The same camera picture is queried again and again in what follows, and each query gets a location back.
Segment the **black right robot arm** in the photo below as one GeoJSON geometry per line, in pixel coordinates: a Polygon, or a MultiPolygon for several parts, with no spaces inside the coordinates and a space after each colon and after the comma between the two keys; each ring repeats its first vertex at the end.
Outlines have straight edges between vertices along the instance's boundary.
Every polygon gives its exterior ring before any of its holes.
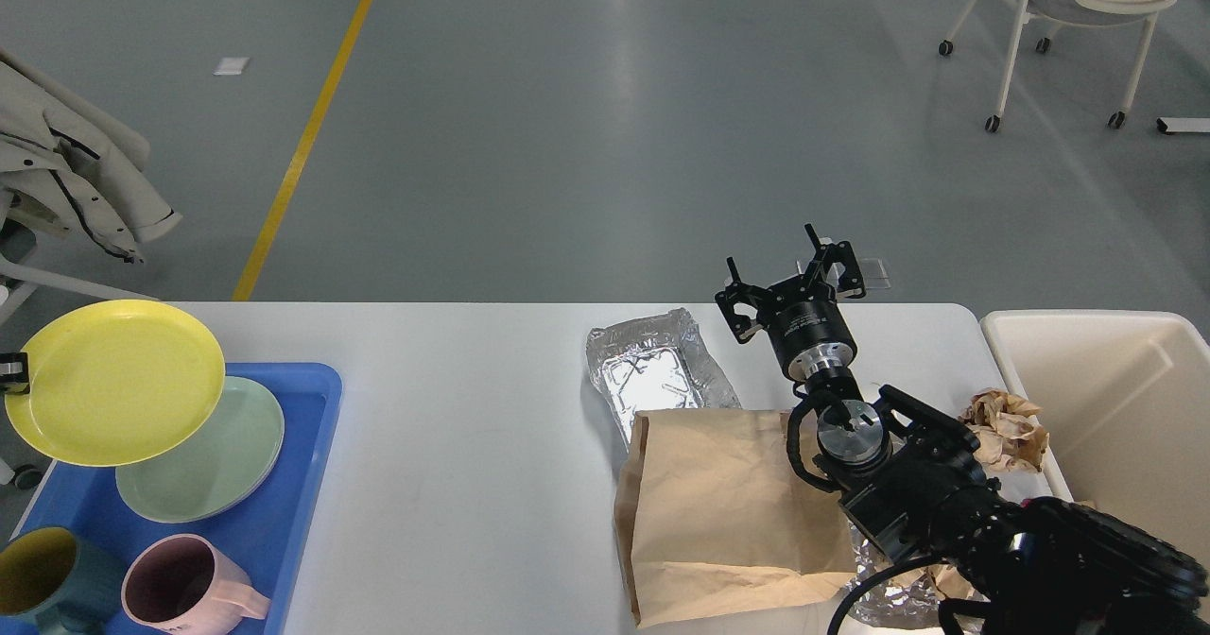
{"type": "Polygon", "coordinates": [[[786,421],[786,462],[803,483],[839,493],[839,506],[891,566],[839,602],[839,634],[872,588],[908,571],[946,565],[979,593],[943,599],[943,633],[960,618],[984,634],[1205,634],[1199,604],[1208,572],[1166,541],[1089,506],[1041,496],[1019,503],[976,462],[968,425],[895,386],[863,399],[851,363],[858,346],[839,295],[864,298],[859,261],[847,242],[805,233],[813,256],[772,285],[745,283],[734,261],[715,304],[747,344],[765,331],[799,397],[786,421]]]}

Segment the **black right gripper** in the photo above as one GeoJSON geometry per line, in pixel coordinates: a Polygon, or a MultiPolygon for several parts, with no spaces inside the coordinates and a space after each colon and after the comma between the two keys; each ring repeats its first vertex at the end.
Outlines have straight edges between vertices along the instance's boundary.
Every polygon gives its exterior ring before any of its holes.
{"type": "Polygon", "coordinates": [[[734,342],[747,345],[759,331],[768,333],[774,359],[794,382],[855,360],[858,346],[836,302],[866,296],[853,247],[822,239],[812,223],[803,223],[803,230],[814,252],[799,277],[770,289],[751,285],[741,278],[734,256],[727,256],[728,282],[715,295],[734,342]]]}

